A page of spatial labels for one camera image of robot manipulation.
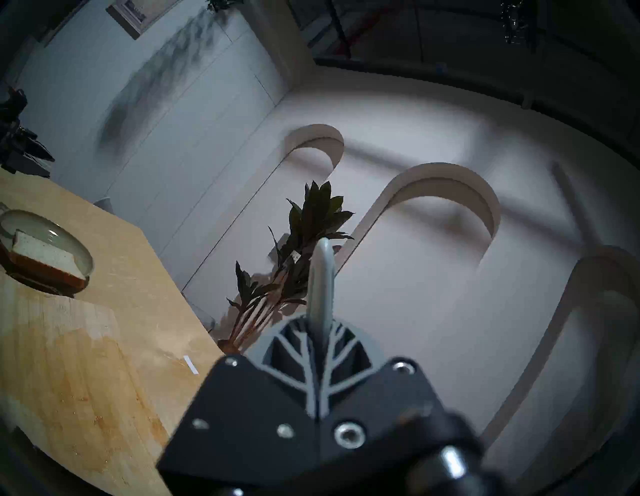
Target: slice of bread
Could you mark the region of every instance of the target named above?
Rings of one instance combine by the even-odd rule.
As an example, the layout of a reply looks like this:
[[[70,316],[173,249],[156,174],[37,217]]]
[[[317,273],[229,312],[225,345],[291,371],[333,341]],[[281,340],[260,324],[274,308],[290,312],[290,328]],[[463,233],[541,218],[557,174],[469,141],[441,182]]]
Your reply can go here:
[[[18,267],[48,281],[83,289],[84,275],[73,254],[16,229],[9,258]]]

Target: painting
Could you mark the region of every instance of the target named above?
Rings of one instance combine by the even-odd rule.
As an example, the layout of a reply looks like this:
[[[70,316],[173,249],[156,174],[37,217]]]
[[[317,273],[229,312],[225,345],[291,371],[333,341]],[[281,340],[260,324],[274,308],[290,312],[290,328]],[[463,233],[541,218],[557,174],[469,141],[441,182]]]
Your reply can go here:
[[[160,19],[180,0],[117,0],[107,12],[137,40],[149,26]]]

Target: wooden table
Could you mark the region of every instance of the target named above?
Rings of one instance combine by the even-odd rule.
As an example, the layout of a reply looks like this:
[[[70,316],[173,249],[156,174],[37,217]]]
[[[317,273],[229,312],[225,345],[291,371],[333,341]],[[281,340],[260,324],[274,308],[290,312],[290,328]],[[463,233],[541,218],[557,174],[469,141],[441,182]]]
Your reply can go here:
[[[0,275],[4,295],[18,295],[5,299],[0,316],[5,421],[100,489],[168,494],[156,459],[221,351],[138,227],[50,180],[21,173],[0,170],[0,202],[61,225],[95,261],[77,301],[45,296]],[[38,334],[41,307],[71,315],[49,333],[79,327],[64,330],[63,340]],[[87,334],[89,325],[98,325],[99,335]]]

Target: arched niche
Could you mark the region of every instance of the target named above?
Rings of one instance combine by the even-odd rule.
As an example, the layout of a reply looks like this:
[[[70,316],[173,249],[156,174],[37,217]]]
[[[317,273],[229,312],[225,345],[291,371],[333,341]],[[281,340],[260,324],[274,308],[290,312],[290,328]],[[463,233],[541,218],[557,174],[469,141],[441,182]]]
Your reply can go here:
[[[485,428],[486,461],[532,493],[594,453],[640,372],[640,264],[601,246],[574,267],[527,367]]]
[[[288,233],[291,206],[287,198],[302,205],[305,184],[326,181],[342,158],[344,144],[336,128],[313,124],[292,131],[275,156],[284,150],[276,166],[267,164],[259,172],[269,171],[184,289],[190,302],[216,320],[218,337],[227,337],[228,324],[236,317],[227,302],[237,295],[236,261],[256,280],[267,282],[274,267],[269,227],[277,239]]]
[[[448,312],[500,223],[491,187],[455,164],[396,176],[336,256],[334,314],[387,357],[413,356]]]

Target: small white label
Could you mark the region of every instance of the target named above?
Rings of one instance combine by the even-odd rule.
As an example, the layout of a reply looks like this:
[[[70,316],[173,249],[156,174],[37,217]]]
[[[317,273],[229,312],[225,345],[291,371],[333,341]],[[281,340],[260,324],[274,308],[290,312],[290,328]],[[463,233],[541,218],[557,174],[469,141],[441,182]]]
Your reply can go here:
[[[197,376],[198,369],[196,369],[196,367],[193,366],[193,363],[191,363],[191,359],[189,358],[189,355],[184,355],[184,361],[187,362],[187,365],[191,369],[191,372],[193,372],[193,375]]]

